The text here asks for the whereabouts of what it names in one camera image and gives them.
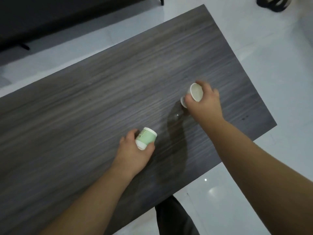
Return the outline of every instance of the hand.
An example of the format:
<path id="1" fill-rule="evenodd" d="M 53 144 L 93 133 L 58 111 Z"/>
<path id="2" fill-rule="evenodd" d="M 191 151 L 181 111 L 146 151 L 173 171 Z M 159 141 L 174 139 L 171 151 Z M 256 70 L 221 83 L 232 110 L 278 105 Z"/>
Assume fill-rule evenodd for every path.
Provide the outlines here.
<path id="1" fill-rule="evenodd" d="M 191 116 L 202 127 L 214 125 L 220 120 L 224 120 L 218 90 L 212 90 L 210 84 L 204 81 L 196 81 L 196 83 L 202 87 L 203 97 L 200 102 L 196 102 L 191 94 L 185 96 L 185 102 Z"/>
<path id="2" fill-rule="evenodd" d="M 145 150 L 140 150 L 135 142 L 137 131 L 138 129 L 132 129 L 126 137 L 120 139 L 117 155 L 111 166 L 130 179 L 133 179 L 147 165 L 155 148 L 152 142 Z"/>

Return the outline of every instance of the person's right arm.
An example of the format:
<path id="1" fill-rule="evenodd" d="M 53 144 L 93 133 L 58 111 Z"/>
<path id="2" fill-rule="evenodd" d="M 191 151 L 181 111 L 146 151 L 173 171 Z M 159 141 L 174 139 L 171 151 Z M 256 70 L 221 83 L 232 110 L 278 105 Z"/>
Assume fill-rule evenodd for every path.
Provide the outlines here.
<path id="1" fill-rule="evenodd" d="M 313 234 L 313 182 L 259 148 L 222 116 L 219 93 L 197 81 L 200 102 L 188 110 L 213 142 L 222 162 L 272 235 Z"/>

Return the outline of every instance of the floor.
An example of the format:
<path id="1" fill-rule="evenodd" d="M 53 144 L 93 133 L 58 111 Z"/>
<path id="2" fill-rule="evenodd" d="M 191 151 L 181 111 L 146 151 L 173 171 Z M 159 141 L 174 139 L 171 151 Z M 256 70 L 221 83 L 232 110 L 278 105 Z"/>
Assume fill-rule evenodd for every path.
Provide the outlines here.
<path id="1" fill-rule="evenodd" d="M 255 142 L 313 180 L 313 47 L 299 19 L 312 0 L 283 13 L 255 0 L 146 0 L 0 53 L 0 97 L 205 4 L 278 126 Z M 269 234 L 223 164 L 175 196 L 201 235 Z M 116 233 L 158 234 L 154 209 Z"/>

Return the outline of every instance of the black pants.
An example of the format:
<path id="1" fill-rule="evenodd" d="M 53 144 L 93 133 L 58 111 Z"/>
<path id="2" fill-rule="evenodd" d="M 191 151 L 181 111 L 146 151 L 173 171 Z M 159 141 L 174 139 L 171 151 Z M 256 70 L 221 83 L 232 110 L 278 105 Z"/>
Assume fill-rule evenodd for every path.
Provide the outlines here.
<path id="1" fill-rule="evenodd" d="M 174 196 L 156 207 L 160 235 L 199 235 L 190 216 Z"/>

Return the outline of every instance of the wooden table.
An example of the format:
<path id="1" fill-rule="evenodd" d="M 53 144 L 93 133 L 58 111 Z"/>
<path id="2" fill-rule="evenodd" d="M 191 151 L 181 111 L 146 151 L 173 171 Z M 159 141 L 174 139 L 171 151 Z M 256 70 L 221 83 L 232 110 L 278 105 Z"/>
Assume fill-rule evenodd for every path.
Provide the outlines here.
<path id="1" fill-rule="evenodd" d="M 0 231 L 32 234 L 111 165 L 128 130 L 158 133 L 124 192 L 111 234 L 218 163 L 182 110 L 195 79 L 220 91 L 226 120 L 255 140 L 276 126 L 204 5 L 0 99 Z"/>

